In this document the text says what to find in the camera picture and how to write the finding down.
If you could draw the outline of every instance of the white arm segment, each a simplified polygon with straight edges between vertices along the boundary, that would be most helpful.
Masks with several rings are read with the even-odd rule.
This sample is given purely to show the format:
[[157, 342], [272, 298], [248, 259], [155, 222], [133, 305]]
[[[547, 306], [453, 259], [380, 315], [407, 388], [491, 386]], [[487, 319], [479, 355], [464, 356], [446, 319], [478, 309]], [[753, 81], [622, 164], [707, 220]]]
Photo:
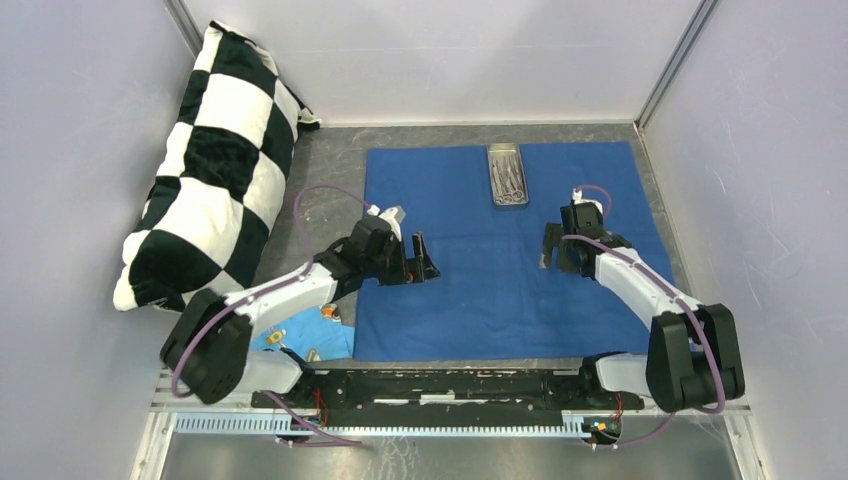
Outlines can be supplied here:
[[[658, 275], [657, 272], [654, 272], [650, 266], [642, 261], [636, 250], [625, 247], [613, 250], [627, 255], [650, 270], [678, 298], [689, 305], [693, 312], [698, 309], [697, 300], [681, 292]], [[683, 313], [683, 309], [674, 300], [668, 298], [668, 295], [648, 277], [634, 266], [608, 253], [595, 257], [595, 279], [601, 285], [612, 290], [618, 298], [630, 307], [630, 310], [639, 317], [639, 320], [642, 320], [648, 330], [651, 329], [651, 320], [663, 312]]]
[[[632, 248], [619, 247], [614, 249], [633, 260], [657, 276], [678, 298], [686, 303], [692, 311], [698, 309], [698, 301], [684, 294], [664, 278], [657, 275], [651, 267], [642, 262], [642, 258]], [[613, 291], [639, 320], [651, 329], [651, 321], [663, 312], [683, 313], [677, 303], [655, 285], [648, 277], [639, 272], [624, 260], [608, 253], [595, 257], [595, 279], [601, 285]], [[604, 390], [610, 392], [631, 392], [643, 397], [650, 397], [645, 369], [647, 355], [622, 353], [604, 357], [595, 363], [598, 380]]]
[[[270, 282], [241, 292], [226, 295], [224, 303], [231, 305], [242, 298], [250, 297], [263, 288], [280, 283], [287, 278], [300, 275], [306, 265], [294, 272], [275, 278]], [[253, 325], [251, 341], [262, 332], [292, 315], [310, 307], [320, 307], [333, 299], [336, 293], [336, 280], [330, 271], [320, 264], [314, 264], [303, 281], [287, 285], [279, 290], [265, 294], [256, 300], [236, 308], [236, 313], [246, 315]], [[252, 393], [256, 390], [271, 390], [286, 393], [297, 383], [301, 374], [300, 365], [282, 352], [250, 350], [244, 376], [233, 393]]]

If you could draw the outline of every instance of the white wall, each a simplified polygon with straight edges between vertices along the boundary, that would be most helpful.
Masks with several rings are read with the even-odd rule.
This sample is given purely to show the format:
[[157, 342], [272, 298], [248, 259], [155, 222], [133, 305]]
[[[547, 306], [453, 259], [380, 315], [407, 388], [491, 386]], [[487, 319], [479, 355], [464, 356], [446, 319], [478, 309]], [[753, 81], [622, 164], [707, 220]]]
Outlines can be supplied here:
[[848, 3], [721, 2], [647, 128], [703, 300], [737, 320], [775, 478], [848, 456]]
[[112, 288], [192, 59], [159, 1], [0, 12], [0, 478], [127, 478], [175, 319]]
[[632, 120], [698, 0], [186, 0], [334, 124]]

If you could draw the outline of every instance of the orange object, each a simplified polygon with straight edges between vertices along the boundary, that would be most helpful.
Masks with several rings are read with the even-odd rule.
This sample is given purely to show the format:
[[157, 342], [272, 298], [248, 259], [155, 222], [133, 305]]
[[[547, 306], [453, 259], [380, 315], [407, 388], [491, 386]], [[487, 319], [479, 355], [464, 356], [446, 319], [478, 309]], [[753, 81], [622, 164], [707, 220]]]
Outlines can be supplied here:
[[335, 303], [328, 303], [321, 307], [321, 316], [324, 318], [339, 318], [339, 307]]

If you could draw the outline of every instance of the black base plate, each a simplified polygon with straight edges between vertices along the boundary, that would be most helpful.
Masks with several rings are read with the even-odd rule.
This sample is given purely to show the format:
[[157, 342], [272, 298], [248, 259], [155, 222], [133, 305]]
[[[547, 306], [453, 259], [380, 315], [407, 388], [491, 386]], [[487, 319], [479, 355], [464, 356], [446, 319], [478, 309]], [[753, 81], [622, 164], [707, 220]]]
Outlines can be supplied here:
[[[281, 397], [294, 408], [315, 408], [318, 389], [329, 409], [332, 426], [557, 426], [562, 425], [562, 410], [617, 408], [614, 393], [590, 392], [587, 382], [576, 372], [560, 370], [304, 372], [295, 388]], [[453, 393], [456, 400], [485, 402], [428, 403], [428, 395], [448, 393]], [[375, 403], [375, 400], [389, 399], [407, 403]], [[633, 394], [622, 393], [622, 400], [627, 410], [640, 410], [645, 406]], [[271, 399], [260, 392], [253, 394], [251, 405], [254, 408], [275, 407]]]

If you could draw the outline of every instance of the small blue object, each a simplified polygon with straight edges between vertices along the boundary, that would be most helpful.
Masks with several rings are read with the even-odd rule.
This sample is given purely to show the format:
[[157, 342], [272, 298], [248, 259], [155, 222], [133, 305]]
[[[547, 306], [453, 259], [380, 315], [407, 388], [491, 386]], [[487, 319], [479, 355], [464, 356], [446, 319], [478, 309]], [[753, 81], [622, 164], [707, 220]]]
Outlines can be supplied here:
[[253, 350], [288, 348], [307, 362], [350, 358], [354, 328], [324, 318], [320, 308], [304, 310], [283, 320], [256, 337]]

